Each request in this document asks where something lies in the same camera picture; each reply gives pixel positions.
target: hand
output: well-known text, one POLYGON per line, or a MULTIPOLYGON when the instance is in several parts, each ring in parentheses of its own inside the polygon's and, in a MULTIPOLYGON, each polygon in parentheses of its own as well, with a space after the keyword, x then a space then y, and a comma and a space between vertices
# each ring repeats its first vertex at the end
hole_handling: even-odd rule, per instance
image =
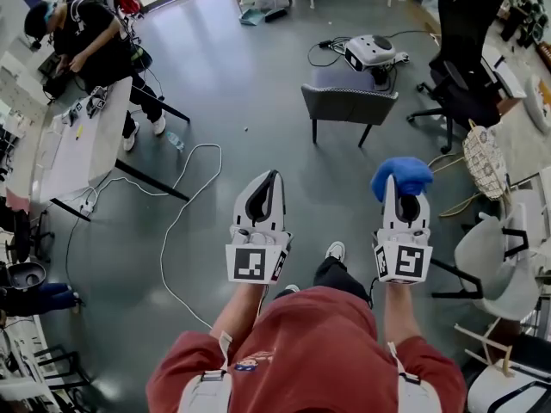
POLYGON ((58 67, 55 68, 55 74, 59 75, 63 72, 63 70, 67 67, 67 63, 64 63, 63 61, 59 61, 58 67))
POLYGON ((86 55, 86 53, 78 53, 77 55, 75 55, 75 58, 73 58, 72 61, 69 63, 69 69, 71 69, 71 71, 75 73, 79 73, 84 67, 87 59, 88 55, 86 55))

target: gray floor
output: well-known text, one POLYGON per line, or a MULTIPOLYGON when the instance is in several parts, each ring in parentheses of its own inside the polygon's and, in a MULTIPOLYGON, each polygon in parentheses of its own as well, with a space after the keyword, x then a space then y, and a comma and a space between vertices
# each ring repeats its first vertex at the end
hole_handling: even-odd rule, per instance
MULTIPOLYGON (((386 0, 316 0, 312 11, 307 0, 296 0, 289 16, 252 28, 239 25, 234 0, 182 0, 140 23, 143 45, 154 58, 152 69, 167 102, 187 114, 192 125, 167 114, 167 130, 186 143, 180 155, 166 138, 155 138, 148 121, 136 114, 142 127, 135 149, 124 158, 172 184, 194 145, 217 143, 224 152, 220 177, 184 211, 164 253, 167 281, 208 322, 233 290, 226 279, 224 249, 230 240, 233 202, 265 170, 282 173, 286 226, 295 234, 280 283, 270 295, 289 283, 307 287, 327 246, 337 239, 346 243, 346 264, 358 280, 368 286, 375 276, 370 233, 381 224, 381 207, 369 188, 371 176, 388 157, 415 156, 429 162, 444 142, 439 123, 405 122, 411 111, 431 107, 415 84, 430 81, 427 64, 437 47, 424 34, 393 38, 398 50, 410 54, 411 63, 399 67, 397 104, 362 150, 356 144, 363 127, 352 124, 320 123, 318 146, 312 144, 300 85, 312 71, 306 60, 312 44, 338 35, 421 28, 406 8, 394 2, 389 9, 386 0)), ((321 53, 316 50, 313 59, 332 59, 321 53)), ((336 65, 346 66, 342 60, 336 65)), ((151 75, 147 82, 158 90, 151 75)), ((200 149, 179 188, 193 194, 217 165, 216 150, 200 149)), ((115 171, 111 176, 122 174, 115 171)), ((451 261, 461 238, 460 223, 473 220, 472 212, 444 220, 437 213, 473 191, 459 164, 439 174, 430 187, 436 257, 451 261)), ((144 386, 153 368, 183 330, 205 330, 161 282, 159 252, 181 205, 175 198, 149 197, 117 182, 102 193, 93 222, 81 222, 74 231, 68 267, 87 307, 79 316, 69 311, 47 314, 43 323, 51 344, 62 342, 80 351, 106 411, 146 411, 144 386)), ((50 211, 57 237, 49 275, 65 280, 65 250, 75 219, 55 206, 50 211)), ((465 340, 454 332, 454 323, 479 328, 486 318, 468 302, 429 297, 430 291, 457 287, 457 279, 432 268, 413 293, 428 340, 462 362, 465 340)), ((375 315, 381 321, 381 286, 375 286, 374 295, 375 315)))

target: red shirt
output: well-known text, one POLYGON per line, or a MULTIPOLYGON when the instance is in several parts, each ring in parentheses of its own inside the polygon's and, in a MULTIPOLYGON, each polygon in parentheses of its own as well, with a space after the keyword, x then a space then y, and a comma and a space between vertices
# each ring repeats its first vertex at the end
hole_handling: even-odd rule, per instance
MULTIPOLYGON (((376 341, 365 301, 313 287, 272 302, 230 355, 230 412, 291 413, 398 410, 398 370, 376 341)), ((398 347, 406 371, 429 382, 444 413, 461 413, 466 387, 459 368, 421 338, 398 347)), ((151 413, 176 412, 183 388, 224 362, 215 338, 183 333, 147 384, 151 413)))

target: person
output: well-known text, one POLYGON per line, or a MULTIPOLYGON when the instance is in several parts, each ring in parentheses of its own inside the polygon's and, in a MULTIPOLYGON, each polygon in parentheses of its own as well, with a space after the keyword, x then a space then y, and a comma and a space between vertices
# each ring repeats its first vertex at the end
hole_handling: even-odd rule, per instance
POLYGON ((222 332, 232 338, 231 395, 229 404, 221 401, 230 412, 463 412, 461 371, 421 336, 410 288, 386 284, 389 352, 377 343, 371 299, 348 274, 344 256, 344 245, 333 243, 313 287, 288 286, 258 319, 263 285, 240 283, 210 334, 184 332, 155 370, 146 387, 150 412, 188 411, 180 404, 189 400, 184 388, 224 364, 222 332), (415 410, 402 397, 403 384, 406 391, 426 389, 435 408, 415 410))
POLYGON ((26 291, 0 287, 0 310, 8 317, 30 317, 49 311, 75 308, 83 301, 65 283, 42 283, 26 291))
MULTIPOLYGON (((77 73, 88 93, 98 85, 109 86, 132 77, 130 102, 141 106, 153 124, 153 132, 160 136, 166 124, 164 111, 138 90, 157 97, 132 67, 130 42, 121 40, 120 29, 119 20, 95 0, 73 0, 58 5, 40 2, 25 18, 25 34, 38 41, 46 34, 53 36, 54 50, 61 57, 57 73, 77 73)), ((127 112, 122 131, 125 151, 132 150, 138 129, 139 123, 127 112)))

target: bottle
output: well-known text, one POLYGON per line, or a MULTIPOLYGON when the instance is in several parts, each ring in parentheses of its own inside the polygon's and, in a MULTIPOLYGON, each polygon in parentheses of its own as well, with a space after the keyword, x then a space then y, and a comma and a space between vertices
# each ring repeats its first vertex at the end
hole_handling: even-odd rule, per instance
POLYGON ((173 132, 167 132, 166 137, 169 139, 169 142, 178 149, 178 151, 183 151, 185 144, 173 132))

